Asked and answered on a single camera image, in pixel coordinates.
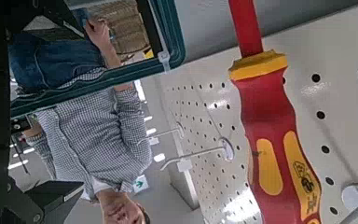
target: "checkered shirt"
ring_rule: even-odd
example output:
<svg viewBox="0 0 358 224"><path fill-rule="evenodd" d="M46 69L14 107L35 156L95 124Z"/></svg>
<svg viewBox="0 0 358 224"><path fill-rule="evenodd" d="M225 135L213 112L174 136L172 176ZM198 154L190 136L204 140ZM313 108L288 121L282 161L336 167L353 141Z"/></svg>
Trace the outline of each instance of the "checkered shirt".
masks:
<svg viewBox="0 0 358 224"><path fill-rule="evenodd" d="M98 78L104 68L71 80ZM98 91L36 113L43 128L27 139L53 179L81 181L95 201L92 177L116 191L131 192L132 183L150 165L144 115L136 89Z"/></svg>

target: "ceiling light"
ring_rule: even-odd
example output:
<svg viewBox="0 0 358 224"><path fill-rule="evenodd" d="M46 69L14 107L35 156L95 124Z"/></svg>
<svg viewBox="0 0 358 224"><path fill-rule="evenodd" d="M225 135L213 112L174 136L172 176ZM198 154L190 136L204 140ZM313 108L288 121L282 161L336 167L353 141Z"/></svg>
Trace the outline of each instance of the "ceiling light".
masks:
<svg viewBox="0 0 358 224"><path fill-rule="evenodd" d="M26 164L26 163L28 163L28 160L25 160L25 161L23 161L23 162L17 162L17 163L14 163L14 164L10 164L8 167L7 167L7 169L8 170L11 170L11 169L14 169L14 168L16 168L16 167L19 167L19 166L21 166L21 165L23 165L23 164Z"/></svg>

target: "screwdriver handle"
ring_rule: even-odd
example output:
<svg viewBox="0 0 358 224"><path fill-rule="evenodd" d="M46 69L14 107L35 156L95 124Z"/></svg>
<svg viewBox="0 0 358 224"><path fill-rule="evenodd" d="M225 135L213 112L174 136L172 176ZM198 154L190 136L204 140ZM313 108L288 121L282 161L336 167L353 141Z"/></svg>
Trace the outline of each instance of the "screwdriver handle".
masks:
<svg viewBox="0 0 358 224"><path fill-rule="evenodd" d="M252 150L249 184L263 223L321 224L321 186L299 143L295 110L282 84L286 68L285 56L272 50L230 69Z"/></svg>

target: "pegboard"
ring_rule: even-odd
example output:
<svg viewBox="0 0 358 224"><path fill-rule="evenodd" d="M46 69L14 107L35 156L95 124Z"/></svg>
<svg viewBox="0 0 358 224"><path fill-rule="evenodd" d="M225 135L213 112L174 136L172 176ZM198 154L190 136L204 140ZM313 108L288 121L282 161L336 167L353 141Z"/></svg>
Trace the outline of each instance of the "pegboard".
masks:
<svg viewBox="0 0 358 224"><path fill-rule="evenodd" d="M287 54L282 82L302 147L322 183L322 223L339 223L350 212L341 191L358 183L358 7L264 42L266 49ZM239 49L229 49L160 76L167 118L185 129L185 154L216 147L220 136L236 148L232 162L219 153L192 160L192 180L211 224L262 223L247 183L250 148L240 96L228 80L227 70L239 58Z"/></svg>

